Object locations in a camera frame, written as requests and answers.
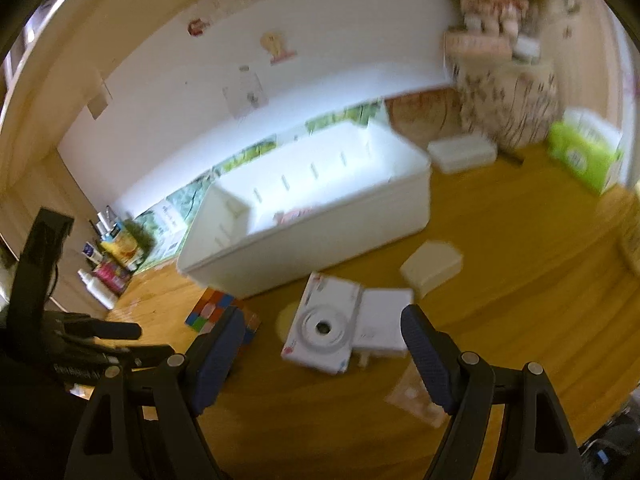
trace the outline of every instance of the white bottle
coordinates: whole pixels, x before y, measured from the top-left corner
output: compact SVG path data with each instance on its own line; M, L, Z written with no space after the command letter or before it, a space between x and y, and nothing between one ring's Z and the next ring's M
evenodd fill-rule
M91 295L96 300L100 301L100 303L102 303L106 308L112 310L113 307L116 306L118 297L98 278L90 275L82 269L78 270L78 276L80 276L80 279L86 285L86 290L88 290Z

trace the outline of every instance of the white plastic bin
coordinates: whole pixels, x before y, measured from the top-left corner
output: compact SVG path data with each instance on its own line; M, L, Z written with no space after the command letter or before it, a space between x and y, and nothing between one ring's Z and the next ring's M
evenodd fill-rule
M423 229L430 173L428 156L389 127L336 124L213 182L177 268L236 298L290 282Z

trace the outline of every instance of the small container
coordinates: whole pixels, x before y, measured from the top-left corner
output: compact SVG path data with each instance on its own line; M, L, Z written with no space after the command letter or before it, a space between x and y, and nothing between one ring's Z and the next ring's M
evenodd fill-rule
M131 273L110 258L101 261L92 274L118 296L124 293L131 280Z
M90 275L85 270L79 269L78 276L82 282L86 285L86 290L100 303L102 303L109 310L113 310L116 306L118 297L111 292L107 286L95 276Z
M142 248L121 221L116 221L104 235L101 246L127 270L136 270L142 262Z
M488 166L498 154L496 145L480 134L468 134L432 140L427 152L445 174Z
M102 253L92 246L90 243L84 244L84 249L82 249L82 254L86 256L86 259L89 260L94 265L100 265L104 260L104 256Z

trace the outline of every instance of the white small box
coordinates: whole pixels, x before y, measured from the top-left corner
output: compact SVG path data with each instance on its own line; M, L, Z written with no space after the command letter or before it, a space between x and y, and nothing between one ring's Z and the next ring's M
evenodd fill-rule
M345 372L362 289L313 272L306 284L281 356L329 374Z
M480 134L432 140L427 152L446 174L488 166L495 162L498 154L496 145Z

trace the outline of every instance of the clear plastic bag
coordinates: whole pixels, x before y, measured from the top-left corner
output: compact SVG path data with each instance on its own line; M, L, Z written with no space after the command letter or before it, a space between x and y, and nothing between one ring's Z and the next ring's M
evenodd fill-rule
M411 413L434 428L439 428L447 418L442 407L431 400L413 361L385 401Z

